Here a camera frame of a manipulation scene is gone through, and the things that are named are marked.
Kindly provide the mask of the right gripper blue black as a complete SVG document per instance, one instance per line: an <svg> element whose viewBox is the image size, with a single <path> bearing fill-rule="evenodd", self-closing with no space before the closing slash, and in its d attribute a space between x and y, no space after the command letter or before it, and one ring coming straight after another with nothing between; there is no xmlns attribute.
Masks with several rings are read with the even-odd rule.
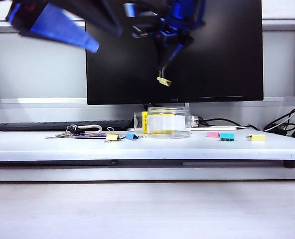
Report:
<svg viewBox="0 0 295 239"><path fill-rule="evenodd" d="M204 0L133 0L131 17L153 17L155 22L132 26L132 37L158 44L158 71L166 70L178 53L194 42L189 34L203 24Z"/></svg>

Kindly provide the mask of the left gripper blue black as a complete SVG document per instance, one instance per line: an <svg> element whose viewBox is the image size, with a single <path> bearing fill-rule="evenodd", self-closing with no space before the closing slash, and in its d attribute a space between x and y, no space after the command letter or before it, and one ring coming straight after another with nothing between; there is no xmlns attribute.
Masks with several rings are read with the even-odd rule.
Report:
<svg viewBox="0 0 295 239"><path fill-rule="evenodd" d="M122 26L105 0L71 0L72 12L94 26L120 36ZM13 0L5 17L22 36L61 42L92 53L97 42L59 7L45 0Z"/></svg>

